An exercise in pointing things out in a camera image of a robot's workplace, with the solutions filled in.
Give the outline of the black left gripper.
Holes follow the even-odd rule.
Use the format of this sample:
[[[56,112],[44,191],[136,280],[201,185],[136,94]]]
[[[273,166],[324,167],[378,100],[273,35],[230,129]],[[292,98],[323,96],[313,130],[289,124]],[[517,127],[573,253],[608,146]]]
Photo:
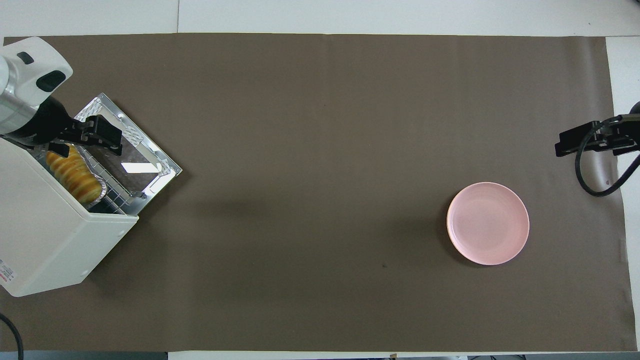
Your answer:
[[[52,96],[39,105],[25,125],[1,136],[27,148],[47,145],[48,151],[59,157],[69,156],[70,145],[104,148],[116,157],[121,157],[123,151],[122,131],[105,116],[77,120]]]

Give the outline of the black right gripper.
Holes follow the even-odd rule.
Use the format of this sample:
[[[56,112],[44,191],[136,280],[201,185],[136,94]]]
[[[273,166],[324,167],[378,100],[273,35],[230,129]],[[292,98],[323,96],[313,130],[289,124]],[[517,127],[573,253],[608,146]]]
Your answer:
[[[592,130],[584,150],[612,151],[615,157],[639,150],[640,115],[622,114],[602,121],[588,121],[583,125],[561,132],[554,144],[556,157],[566,157],[578,151],[580,143]]]

